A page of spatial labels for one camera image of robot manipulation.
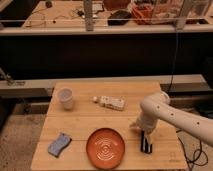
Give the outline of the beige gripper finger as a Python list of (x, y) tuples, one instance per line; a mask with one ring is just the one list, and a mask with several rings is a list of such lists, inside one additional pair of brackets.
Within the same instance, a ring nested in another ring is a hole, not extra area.
[(149, 144), (153, 143), (153, 132), (145, 132), (145, 139)]

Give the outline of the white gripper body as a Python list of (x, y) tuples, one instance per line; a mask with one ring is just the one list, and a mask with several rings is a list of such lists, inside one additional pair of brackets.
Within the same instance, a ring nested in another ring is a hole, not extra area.
[(142, 112), (137, 119), (130, 124), (131, 128), (140, 128), (146, 133), (152, 133), (156, 128), (157, 118)]

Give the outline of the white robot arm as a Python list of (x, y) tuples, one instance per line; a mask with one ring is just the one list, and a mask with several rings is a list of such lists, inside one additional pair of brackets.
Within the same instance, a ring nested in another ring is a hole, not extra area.
[(141, 113), (131, 128), (139, 128), (150, 135), (156, 128), (157, 121), (163, 120), (182, 129), (213, 147), (213, 119), (198, 116), (170, 105), (170, 97), (164, 91), (156, 92), (140, 102)]

